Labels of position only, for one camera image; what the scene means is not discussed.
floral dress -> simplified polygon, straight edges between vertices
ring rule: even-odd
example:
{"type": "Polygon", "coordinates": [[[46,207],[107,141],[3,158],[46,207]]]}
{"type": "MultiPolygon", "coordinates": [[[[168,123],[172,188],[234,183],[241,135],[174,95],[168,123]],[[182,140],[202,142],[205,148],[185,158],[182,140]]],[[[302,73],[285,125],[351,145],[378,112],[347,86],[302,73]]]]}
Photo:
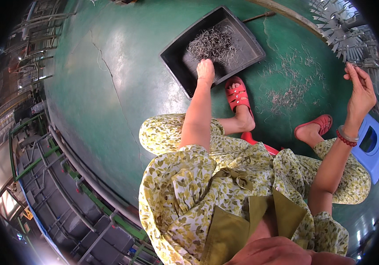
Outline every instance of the floral dress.
{"type": "MultiPolygon", "coordinates": [[[[146,120],[139,131],[145,149],[158,155],[148,165],[139,190],[139,216],[159,258],[165,264],[199,264],[214,206],[244,217],[248,196],[268,196],[276,189],[307,209],[292,241],[305,240],[307,249],[345,256],[349,234],[327,212],[315,216],[305,202],[321,163],[290,149],[271,156],[259,142],[224,135],[218,120],[211,121],[210,152],[198,145],[178,149],[185,114],[166,114],[146,120]],[[232,178],[212,176],[222,168],[247,173],[253,185],[245,189],[232,178]]],[[[323,159],[333,140],[314,147],[323,159]]],[[[367,197],[371,179],[350,155],[333,203],[359,204],[367,197]]]]}

finger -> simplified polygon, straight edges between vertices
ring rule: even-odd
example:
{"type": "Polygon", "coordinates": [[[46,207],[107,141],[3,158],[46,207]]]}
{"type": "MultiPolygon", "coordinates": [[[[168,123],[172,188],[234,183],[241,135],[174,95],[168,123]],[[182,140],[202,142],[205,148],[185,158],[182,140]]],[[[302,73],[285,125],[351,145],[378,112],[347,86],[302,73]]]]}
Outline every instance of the finger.
{"type": "Polygon", "coordinates": [[[359,78],[359,80],[362,86],[366,87],[365,80],[363,78],[359,78]]]}
{"type": "Polygon", "coordinates": [[[373,89],[372,80],[371,80],[371,77],[368,75],[368,73],[363,71],[360,67],[356,67],[355,70],[360,75],[360,77],[362,77],[362,79],[364,80],[365,86],[368,89],[373,89]]]}
{"type": "Polygon", "coordinates": [[[357,72],[354,69],[354,66],[349,62],[346,64],[346,66],[347,66],[347,69],[349,70],[351,82],[353,82],[353,88],[357,89],[359,86],[362,86],[362,83],[359,80],[359,76],[357,75],[357,72]]]}

knee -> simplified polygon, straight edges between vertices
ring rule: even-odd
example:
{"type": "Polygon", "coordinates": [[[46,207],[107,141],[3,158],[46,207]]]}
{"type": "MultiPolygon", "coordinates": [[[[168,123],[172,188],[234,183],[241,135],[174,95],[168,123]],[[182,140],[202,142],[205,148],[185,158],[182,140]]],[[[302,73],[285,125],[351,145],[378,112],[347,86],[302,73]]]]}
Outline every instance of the knee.
{"type": "Polygon", "coordinates": [[[146,119],[139,128],[139,143],[142,145],[142,147],[150,152],[150,142],[152,142],[152,138],[155,135],[155,129],[157,128],[156,126],[155,117],[151,117],[146,119]]]}
{"type": "Polygon", "coordinates": [[[371,190],[371,176],[361,165],[349,166],[341,179],[333,202],[338,204],[360,204],[371,190]]]}
{"type": "Polygon", "coordinates": [[[149,152],[160,155],[176,151],[185,114],[164,114],[146,119],[139,129],[139,142],[149,152]]]}

bracelet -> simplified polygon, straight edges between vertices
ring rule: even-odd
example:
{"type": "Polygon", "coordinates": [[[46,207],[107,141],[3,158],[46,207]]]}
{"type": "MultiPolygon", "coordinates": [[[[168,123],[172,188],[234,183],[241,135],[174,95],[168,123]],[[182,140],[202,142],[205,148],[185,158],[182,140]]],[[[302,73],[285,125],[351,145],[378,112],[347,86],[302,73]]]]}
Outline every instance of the bracelet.
{"type": "Polygon", "coordinates": [[[344,128],[344,125],[340,125],[340,127],[338,127],[338,132],[343,138],[345,138],[346,140],[350,142],[357,142],[359,140],[359,135],[357,135],[357,137],[350,137],[344,133],[343,128],[344,128]]]}
{"type": "Polygon", "coordinates": [[[337,136],[338,136],[338,138],[340,138],[340,140],[343,141],[346,145],[351,146],[351,147],[355,147],[355,146],[357,146],[357,142],[351,142],[351,141],[347,140],[346,138],[344,138],[344,137],[340,134],[340,131],[339,131],[339,130],[337,130],[337,136]]]}

black plastic tray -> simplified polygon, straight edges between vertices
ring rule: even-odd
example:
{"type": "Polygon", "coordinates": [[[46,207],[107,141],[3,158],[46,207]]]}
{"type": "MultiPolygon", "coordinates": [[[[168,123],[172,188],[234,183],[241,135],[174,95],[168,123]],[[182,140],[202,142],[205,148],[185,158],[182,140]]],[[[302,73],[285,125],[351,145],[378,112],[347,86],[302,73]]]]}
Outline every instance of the black plastic tray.
{"type": "Polygon", "coordinates": [[[202,30],[216,25],[231,27],[235,32],[231,33],[234,44],[241,49],[237,51],[236,62],[231,63],[230,66],[214,64],[215,76],[212,87],[266,56],[253,34],[226,6],[213,9],[173,39],[160,53],[163,64],[189,99],[194,95],[197,86],[198,61],[192,59],[187,51],[188,44],[202,30]]]}

